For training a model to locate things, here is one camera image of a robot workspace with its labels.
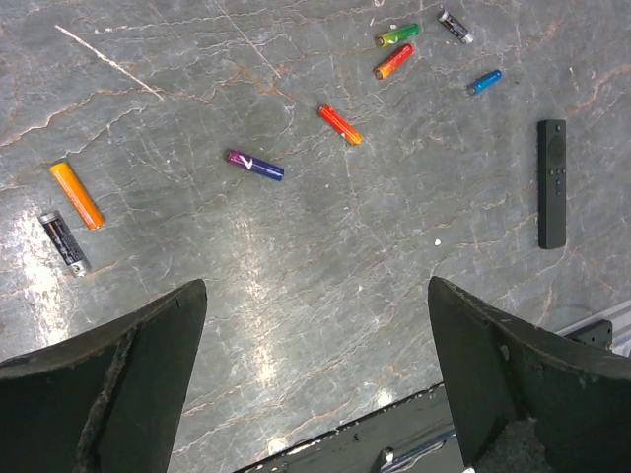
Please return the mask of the green yellow battery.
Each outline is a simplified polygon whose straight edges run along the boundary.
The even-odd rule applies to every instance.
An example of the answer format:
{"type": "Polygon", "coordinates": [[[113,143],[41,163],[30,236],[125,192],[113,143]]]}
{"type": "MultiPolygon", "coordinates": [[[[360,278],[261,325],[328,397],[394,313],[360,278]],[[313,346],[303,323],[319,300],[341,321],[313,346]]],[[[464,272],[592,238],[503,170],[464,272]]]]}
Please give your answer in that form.
{"type": "Polygon", "coordinates": [[[413,23],[401,28],[395,28],[387,33],[377,35],[375,43],[377,47],[387,47],[418,35],[420,32],[421,27],[417,23],[413,23]]]}

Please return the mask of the black silver battery right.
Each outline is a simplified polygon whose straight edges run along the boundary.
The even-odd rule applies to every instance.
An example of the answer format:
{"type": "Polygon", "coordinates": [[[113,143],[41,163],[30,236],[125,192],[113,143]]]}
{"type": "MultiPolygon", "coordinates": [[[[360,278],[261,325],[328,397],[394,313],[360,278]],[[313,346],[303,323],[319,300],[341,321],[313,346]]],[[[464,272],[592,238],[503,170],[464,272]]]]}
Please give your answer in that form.
{"type": "Polygon", "coordinates": [[[438,22],[443,25],[454,37],[464,44],[472,44],[473,36],[469,30],[449,11],[443,10],[437,17],[438,22]]]}

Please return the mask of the black silver battery left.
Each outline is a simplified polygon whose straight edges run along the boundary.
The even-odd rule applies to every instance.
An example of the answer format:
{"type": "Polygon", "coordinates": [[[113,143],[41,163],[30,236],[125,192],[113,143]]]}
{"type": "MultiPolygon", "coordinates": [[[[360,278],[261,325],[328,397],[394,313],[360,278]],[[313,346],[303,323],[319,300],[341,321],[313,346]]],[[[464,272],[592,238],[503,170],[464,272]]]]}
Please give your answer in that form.
{"type": "Polygon", "coordinates": [[[38,220],[73,276],[85,277],[91,265],[61,214],[58,211],[44,213],[38,220]]]}

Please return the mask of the red yellow battery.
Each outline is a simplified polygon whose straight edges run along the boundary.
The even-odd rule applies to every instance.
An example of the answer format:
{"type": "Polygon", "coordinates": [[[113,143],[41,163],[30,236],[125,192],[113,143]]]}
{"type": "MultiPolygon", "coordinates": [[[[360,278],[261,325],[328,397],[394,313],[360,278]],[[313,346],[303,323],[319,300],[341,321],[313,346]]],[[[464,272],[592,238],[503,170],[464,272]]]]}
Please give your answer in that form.
{"type": "Polygon", "coordinates": [[[375,77],[378,80],[385,79],[394,70],[396,70],[413,52],[413,45],[411,43],[405,43],[375,69],[375,77]]]}

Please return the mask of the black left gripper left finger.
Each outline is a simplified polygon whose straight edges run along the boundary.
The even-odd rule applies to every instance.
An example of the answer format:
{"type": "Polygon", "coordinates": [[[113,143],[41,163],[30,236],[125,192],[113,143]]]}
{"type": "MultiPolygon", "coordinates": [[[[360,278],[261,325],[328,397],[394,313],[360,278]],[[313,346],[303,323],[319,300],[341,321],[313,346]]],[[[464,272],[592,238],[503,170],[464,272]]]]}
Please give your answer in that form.
{"type": "Polygon", "coordinates": [[[167,471],[206,312],[197,279],[2,362],[2,471],[167,471]]]}

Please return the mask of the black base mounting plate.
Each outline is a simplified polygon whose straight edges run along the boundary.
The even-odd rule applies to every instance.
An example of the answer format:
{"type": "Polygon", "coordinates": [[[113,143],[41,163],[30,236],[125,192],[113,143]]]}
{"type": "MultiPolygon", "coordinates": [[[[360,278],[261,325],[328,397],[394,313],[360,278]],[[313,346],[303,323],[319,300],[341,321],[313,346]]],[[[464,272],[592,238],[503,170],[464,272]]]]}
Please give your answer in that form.
{"type": "Polygon", "coordinates": [[[325,434],[301,440],[244,472],[550,472],[528,428],[510,428],[479,465],[464,461],[442,383],[325,434]]]}

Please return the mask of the black silver battery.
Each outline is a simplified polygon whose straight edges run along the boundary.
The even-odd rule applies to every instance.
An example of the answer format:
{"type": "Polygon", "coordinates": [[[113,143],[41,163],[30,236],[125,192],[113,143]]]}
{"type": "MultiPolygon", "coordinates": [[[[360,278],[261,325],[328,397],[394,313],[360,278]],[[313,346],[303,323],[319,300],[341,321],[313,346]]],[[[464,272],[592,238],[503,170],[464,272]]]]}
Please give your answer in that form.
{"type": "Polygon", "coordinates": [[[38,220],[73,276],[85,277],[91,265],[61,214],[58,211],[44,213],[38,220]]]}
{"type": "Polygon", "coordinates": [[[469,30],[449,11],[443,10],[437,17],[438,22],[443,25],[454,37],[464,44],[472,44],[473,36],[469,30]]]}

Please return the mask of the red orange battery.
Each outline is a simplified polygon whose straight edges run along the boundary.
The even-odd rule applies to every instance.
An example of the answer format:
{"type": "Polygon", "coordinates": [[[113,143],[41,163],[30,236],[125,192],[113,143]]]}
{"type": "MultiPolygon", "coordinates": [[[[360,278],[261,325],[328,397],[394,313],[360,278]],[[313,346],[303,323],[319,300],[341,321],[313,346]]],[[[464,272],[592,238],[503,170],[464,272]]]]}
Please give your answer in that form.
{"type": "Polygon", "coordinates": [[[363,137],[351,125],[349,125],[344,119],[342,119],[337,114],[337,112],[329,105],[323,105],[318,110],[318,114],[349,144],[357,146],[362,143],[363,137]]]}

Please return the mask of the purple battery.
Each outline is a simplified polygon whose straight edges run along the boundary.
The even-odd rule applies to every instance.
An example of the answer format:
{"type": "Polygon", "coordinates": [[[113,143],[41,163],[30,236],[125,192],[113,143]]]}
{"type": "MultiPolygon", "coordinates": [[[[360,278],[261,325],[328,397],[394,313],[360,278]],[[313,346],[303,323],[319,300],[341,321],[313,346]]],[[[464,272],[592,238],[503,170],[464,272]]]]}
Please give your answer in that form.
{"type": "Polygon", "coordinates": [[[231,150],[229,152],[228,162],[236,167],[246,169],[276,181],[281,181],[284,177],[284,170],[282,168],[237,150],[231,150]]]}

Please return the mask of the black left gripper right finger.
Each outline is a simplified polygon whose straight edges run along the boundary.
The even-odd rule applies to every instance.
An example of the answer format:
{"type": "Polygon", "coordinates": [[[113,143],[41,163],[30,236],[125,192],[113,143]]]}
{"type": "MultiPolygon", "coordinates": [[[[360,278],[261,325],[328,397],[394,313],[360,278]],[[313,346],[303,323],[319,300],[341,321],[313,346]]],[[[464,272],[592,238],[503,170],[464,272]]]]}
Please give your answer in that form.
{"type": "Polygon", "coordinates": [[[630,469],[630,361],[510,315],[432,277],[428,307],[461,457],[534,422],[556,472],[630,469]]]}

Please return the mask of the blue battery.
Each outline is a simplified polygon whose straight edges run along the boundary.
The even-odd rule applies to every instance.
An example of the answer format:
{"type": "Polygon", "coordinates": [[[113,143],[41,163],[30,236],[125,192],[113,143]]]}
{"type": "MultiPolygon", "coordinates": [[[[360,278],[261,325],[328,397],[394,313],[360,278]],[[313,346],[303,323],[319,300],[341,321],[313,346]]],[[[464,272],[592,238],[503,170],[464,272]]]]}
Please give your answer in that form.
{"type": "Polygon", "coordinates": [[[497,83],[503,77],[501,70],[496,69],[479,77],[467,86],[467,90],[471,95],[477,95],[497,83]]]}

